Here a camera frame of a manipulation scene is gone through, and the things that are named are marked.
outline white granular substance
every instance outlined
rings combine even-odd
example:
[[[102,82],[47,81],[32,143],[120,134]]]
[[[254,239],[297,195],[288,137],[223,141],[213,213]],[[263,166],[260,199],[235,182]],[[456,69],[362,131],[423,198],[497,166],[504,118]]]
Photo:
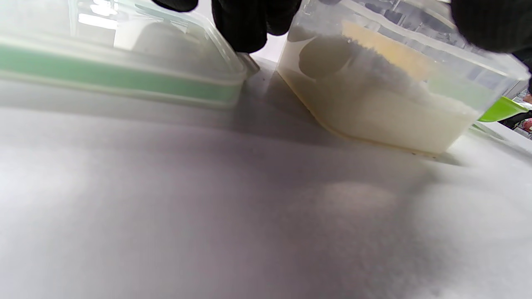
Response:
[[[460,101],[429,92],[424,82],[342,35],[314,37],[311,43],[287,42],[278,70],[318,121],[335,132],[440,154],[480,116]],[[347,56],[336,44],[348,44]]]

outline white table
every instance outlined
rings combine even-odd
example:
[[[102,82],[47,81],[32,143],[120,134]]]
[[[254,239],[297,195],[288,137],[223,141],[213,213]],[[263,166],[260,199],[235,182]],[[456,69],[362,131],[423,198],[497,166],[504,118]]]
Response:
[[[2,82],[0,298],[531,298],[531,141],[348,143],[261,64],[233,112]]]

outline yellow label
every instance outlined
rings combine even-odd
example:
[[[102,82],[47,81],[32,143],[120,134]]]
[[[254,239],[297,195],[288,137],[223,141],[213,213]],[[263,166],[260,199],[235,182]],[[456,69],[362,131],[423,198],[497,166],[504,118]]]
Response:
[[[352,38],[366,48],[373,48],[415,80],[424,81],[429,77],[431,59],[424,54],[355,23],[343,21],[342,25],[344,36]]]

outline finger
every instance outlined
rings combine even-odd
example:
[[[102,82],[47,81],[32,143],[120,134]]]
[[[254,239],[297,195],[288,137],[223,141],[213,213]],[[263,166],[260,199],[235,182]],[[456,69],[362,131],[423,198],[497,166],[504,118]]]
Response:
[[[262,0],[212,0],[214,23],[237,52],[253,53],[266,44]]]
[[[152,0],[155,4],[168,10],[189,12],[196,8],[198,0]]]
[[[267,30],[272,35],[283,35],[292,24],[301,0],[265,0]]]

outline clear plastic container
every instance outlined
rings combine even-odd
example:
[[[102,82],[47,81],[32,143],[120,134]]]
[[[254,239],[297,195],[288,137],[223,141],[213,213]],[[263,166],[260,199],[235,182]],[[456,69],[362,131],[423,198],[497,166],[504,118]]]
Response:
[[[428,155],[529,77],[468,45],[435,0],[303,1],[278,71],[330,131]]]
[[[0,76],[227,107],[246,70],[197,14],[143,0],[2,0]]]

